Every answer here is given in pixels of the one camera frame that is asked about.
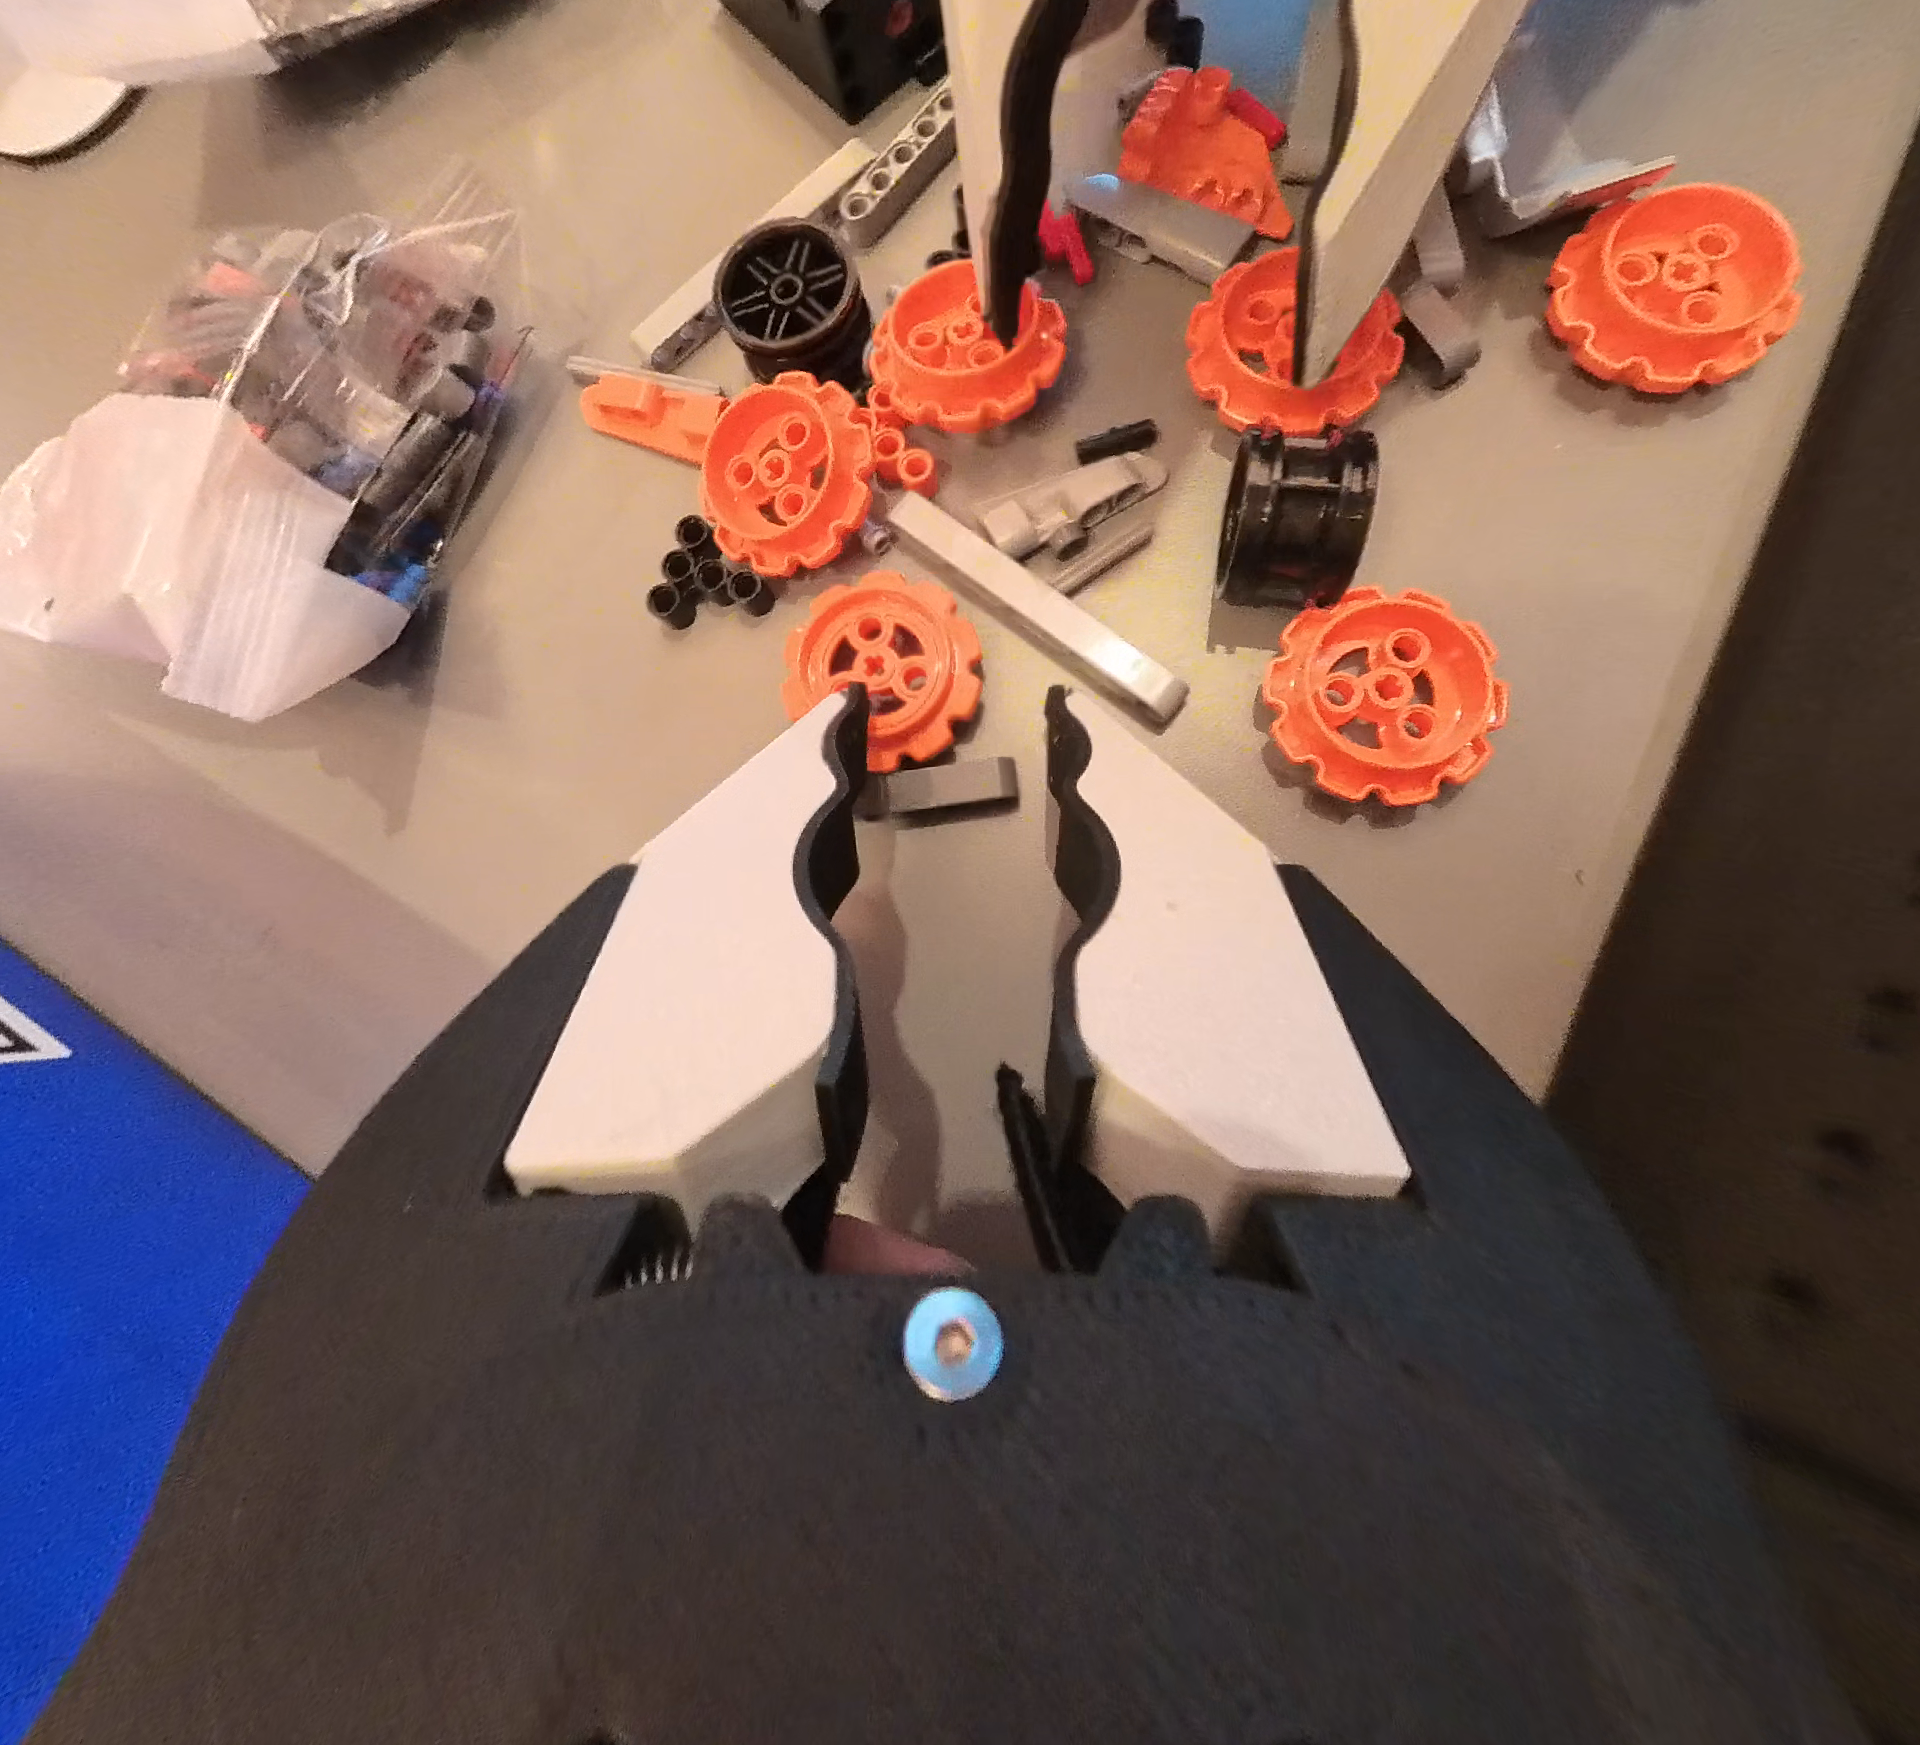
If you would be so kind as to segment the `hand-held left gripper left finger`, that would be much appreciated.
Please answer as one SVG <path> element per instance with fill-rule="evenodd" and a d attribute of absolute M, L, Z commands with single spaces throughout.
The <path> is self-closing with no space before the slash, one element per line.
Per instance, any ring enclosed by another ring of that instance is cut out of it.
<path fill-rule="evenodd" d="M 868 699 L 831 690 L 636 853 L 506 1148 L 524 1197 L 831 1200 L 868 1072 L 851 950 Z"/>

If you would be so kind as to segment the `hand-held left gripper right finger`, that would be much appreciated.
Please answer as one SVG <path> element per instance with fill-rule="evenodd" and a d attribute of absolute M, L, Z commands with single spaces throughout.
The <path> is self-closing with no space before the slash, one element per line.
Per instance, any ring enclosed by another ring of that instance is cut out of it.
<path fill-rule="evenodd" d="M 1079 690 L 1043 729 L 1054 1152 L 1119 1204 L 1398 1197 L 1410 1161 L 1267 847 Z"/>

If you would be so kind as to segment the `blue plastic bin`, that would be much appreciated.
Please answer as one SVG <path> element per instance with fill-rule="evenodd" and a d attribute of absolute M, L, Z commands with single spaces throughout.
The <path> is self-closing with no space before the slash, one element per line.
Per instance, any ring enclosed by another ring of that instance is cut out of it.
<path fill-rule="evenodd" d="M 111 1594 L 307 1176 L 2 948 L 2 1738 Z"/>

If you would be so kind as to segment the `clear bag of orange parts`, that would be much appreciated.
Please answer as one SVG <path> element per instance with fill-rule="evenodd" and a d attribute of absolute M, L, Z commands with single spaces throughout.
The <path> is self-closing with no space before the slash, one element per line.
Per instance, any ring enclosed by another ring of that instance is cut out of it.
<path fill-rule="evenodd" d="M 4 478 L 4 634 L 242 724 L 357 675 L 433 597 L 530 332 L 518 217 L 462 165 L 398 212 L 208 237 Z"/>

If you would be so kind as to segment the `grey curved panel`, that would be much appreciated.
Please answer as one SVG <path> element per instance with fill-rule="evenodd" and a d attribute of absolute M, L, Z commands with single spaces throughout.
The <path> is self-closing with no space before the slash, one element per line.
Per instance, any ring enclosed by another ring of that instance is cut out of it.
<path fill-rule="evenodd" d="M 1674 156 L 1590 156 L 1572 138 L 1554 88 L 1508 59 L 1487 79 L 1455 148 L 1455 194 L 1485 239 L 1637 197 L 1662 183 Z"/>

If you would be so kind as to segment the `orange wedge panel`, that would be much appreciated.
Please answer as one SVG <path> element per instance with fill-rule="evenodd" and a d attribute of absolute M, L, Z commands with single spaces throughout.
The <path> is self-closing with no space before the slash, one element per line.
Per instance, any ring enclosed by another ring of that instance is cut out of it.
<path fill-rule="evenodd" d="M 1236 77 L 1221 65 L 1168 65 L 1148 86 L 1117 140 L 1121 180 L 1197 203 L 1284 245 L 1294 218 L 1277 151 L 1226 112 Z"/>

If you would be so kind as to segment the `black wheel hub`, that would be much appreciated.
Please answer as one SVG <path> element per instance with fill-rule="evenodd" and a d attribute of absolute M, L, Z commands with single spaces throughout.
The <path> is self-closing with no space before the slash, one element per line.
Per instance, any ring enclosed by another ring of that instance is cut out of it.
<path fill-rule="evenodd" d="M 719 258 L 711 304 L 750 379 L 801 373 L 854 395 L 868 389 L 874 314 L 841 239 L 803 218 L 773 218 Z"/>
<path fill-rule="evenodd" d="M 1238 609 L 1325 609 L 1352 585 L 1379 498 L 1364 428 L 1238 437 L 1220 513 L 1214 595 Z"/>

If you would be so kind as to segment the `scattered orange gear wheels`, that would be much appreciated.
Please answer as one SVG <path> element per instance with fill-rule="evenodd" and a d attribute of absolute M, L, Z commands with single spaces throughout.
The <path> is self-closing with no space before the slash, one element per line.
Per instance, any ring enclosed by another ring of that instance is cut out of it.
<path fill-rule="evenodd" d="M 1294 250 L 1272 250 L 1231 266 L 1188 320 L 1188 377 L 1236 442 L 1260 426 L 1288 437 L 1362 428 L 1403 365 L 1413 304 L 1382 292 L 1328 383 L 1284 384 L 1295 262 Z M 1593 208 L 1564 245 L 1547 329 L 1596 380 L 1643 395 L 1720 387 L 1793 324 L 1802 268 L 1798 237 L 1769 200 L 1714 183 L 1652 187 Z M 970 292 L 970 265 L 947 262 L 900 295 L 879 324 L 874 404 L 801 373 L 730 400 L 699 464 L 702 517 L 719 540 L 747 548 L 743 562 L 765 581 L 780 573 L 759 547 L 830 542 L 834 493 L 869 493 L 886 471 L 900 493 L 927 498 L 937 485 L 937 462 L 903 441 L 900 389 L 939 413 L 992 379 L 1002 350 L 978 334 Z M 1015 562 L 1043 581 L 1042 560 Z M 1405 809 L 1485 767 L 1509 692 L 1483 629 L 1434 595 L 1356 577 L 1332 606 L 1281 610 L 1294 619 L 1260 699 L 1272 743 L 1322 792 Z M 947 751 L 978 705 L 980 656 L 947 590 L 881 569 L 808 603 L 784 644 L 780 703 L 797 721 L 860 685 L 868 764 L 894 773 Z"/>

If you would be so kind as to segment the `grey flat bar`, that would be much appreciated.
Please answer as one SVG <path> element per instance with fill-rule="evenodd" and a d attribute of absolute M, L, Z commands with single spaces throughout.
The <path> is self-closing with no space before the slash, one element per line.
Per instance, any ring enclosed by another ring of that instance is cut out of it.
<path fill-rule="evenodd" d="M 1013 758 L 988 757 L 876 775 L 856 813 L 864 821 L 927 821 L 992 813 L 1019 803 Z"/>

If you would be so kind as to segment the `dark grey bent beam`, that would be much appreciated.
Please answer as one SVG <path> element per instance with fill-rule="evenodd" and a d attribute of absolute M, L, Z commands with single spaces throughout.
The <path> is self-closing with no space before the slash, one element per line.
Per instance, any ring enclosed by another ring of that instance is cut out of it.
<path fill-rule="evenodd" d="M 1000 493 L 972 520 L 1009 559 L 1071 559 L 1091 542 L 1091 533 L 1161 493 L 1168 478 L 1150 454 L 1116 453 Z"/>

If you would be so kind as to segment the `orange long beam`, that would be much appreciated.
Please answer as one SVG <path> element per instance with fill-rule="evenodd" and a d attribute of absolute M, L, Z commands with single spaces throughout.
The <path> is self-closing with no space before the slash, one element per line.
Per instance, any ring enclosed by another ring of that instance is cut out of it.
<path fill-rule="evenodd" d="M 580 389 L 586 426 L 636 449 L 699 467 L 730 400 L 715 389 L 682 389 L 632 375 L 605 375 Z"/>

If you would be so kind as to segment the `white book stand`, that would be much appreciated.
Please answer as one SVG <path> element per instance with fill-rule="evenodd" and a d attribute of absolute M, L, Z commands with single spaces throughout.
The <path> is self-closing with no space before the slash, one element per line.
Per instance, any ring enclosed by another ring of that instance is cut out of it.
<path fill-rule="evenodd" d="M 2 158 L 34 165 L 86 148 L 134 98 L 115 79 L 25 65 L 4 77 Z"/>

